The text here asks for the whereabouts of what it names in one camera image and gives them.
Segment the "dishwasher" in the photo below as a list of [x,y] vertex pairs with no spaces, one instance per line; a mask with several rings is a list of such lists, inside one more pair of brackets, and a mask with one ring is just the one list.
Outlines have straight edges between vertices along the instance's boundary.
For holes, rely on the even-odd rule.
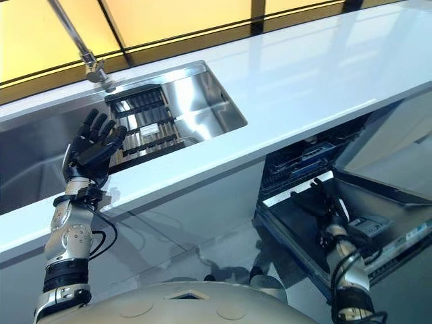
[[255,221],[326,297],[331,276],[313,213],[321,204],[313,182],[343,200],[349,228],[376,248],[366,268],[371,285],[430,245],[431,104],[427,90],[267,155]]

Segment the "robotic arm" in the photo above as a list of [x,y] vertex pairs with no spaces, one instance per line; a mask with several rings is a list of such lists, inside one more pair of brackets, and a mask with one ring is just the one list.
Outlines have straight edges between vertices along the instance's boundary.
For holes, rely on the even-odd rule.
[[323,209],[306,204],[295,192],[292,200],[313,214],[321,228],[321,247],[327,253],[331,270],[331,319],[335,324],[385,323],[387,313],[376,313],[373,307],[362,257],[363,254],[376,259],[380,252],[375,251],[369,237],[348,225],[350,216],[341,198],[328,194],[320,179],[315,179],[311,187],[315,194],[321,195]]
[[[255,271],[249,286],[230,285],[206,277],[205,282],[168,282],[121,294],[99,305],[91,299],[88,261],[105,252],[93,251],[91,222],[94,215],[113,227],[98,211],[107,181],[110,157],[122,145],[126,129],[114,128],[98,111],[92,110],[69,144],[63,161],[65,194],[55,199],[51,237],[45,246],[43,293],[34,314],[34,324],[78,323],[206,323],[313,324],[314,321],[290,307],[286,291],[275,278]],[[293,201],[314,213],[321,228],[321,245],[327,252],[332,280],[332,319],[335,324],[385,323],[387,314],[376,313],[369,296],[369,279],[362,250],[350,233],[349,215],[341,199],[326,195],[322,182],[312,186],[324,197],[325,210],[319,211],[292,194]]]
[[89,113],[77,137],[68,145],[63,160],[67,186],[65,194],[54,201],[51,237],[45,246],[48,262],[35,323],[91,299],[88,285],[93,241],[91,222],[103,197],[100,188],[108,178],[109,160],[126,136],[126,128],[114,128],[114,121],[108,121],[100,131],[107,115],[100,114],[93,124],[97,115],[96,109]]

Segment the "kitchen counter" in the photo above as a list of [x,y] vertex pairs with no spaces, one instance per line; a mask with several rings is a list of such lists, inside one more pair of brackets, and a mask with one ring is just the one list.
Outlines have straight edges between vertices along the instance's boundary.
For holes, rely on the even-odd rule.
[[[112,74],[135,78],[205,60],[248,125],[112,175],[110,216],[141,207],[432,86],[432,3],[404,1],[285,28]],[[83,81],[0,106],[0,122]],[[40,248],[53,197],[0,216],[0,262]]]

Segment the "robot forearm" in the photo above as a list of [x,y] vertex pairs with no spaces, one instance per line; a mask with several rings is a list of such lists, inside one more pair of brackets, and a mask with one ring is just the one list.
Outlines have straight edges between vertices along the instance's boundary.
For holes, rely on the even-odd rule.
[[76,197],[81,189],[85,190],[91,184],[86,178],[72,179],[62,196],[64,201],[55,208],[51,237],[45,246],[48,262],[43,294],[36,307],[35,323],[48,314],[90,301],[90,286],[87,283],[93,214],[67,197]]
[[327,256],[333,273],[333,322],[349,323],[373,315],[375,310],[369,294],[369,277],[363,258],[348,240],[342,226],[330,225],[327,231],[338,237],[334,249]]

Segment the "sink basin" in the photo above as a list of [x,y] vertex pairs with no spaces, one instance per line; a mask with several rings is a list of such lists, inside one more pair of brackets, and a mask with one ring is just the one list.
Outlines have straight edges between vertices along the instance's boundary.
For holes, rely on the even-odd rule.
[[[141,151],[122,161],[119,155],[113,157],[110,173],[210,140],[247,124],[203,61],[122,82],[115,92],[108,95],[103,91],[88,91],[35,107],[31,113],[0,122],[0,215],[63,192],[63,154],[87,113],[96,108],[120,124],[113,106],[105,99],[147,85],[161,90],[175,136],[166,144],[141,146]],[[132,114],[128,122],[128,135],[134,129],[140,129],[136,125],[139,114]],[[148,123],[152,125],[140,126],[157,124],[154,120]],[[126,149],[124,146],[119,154],[124,156],[132,152]]]

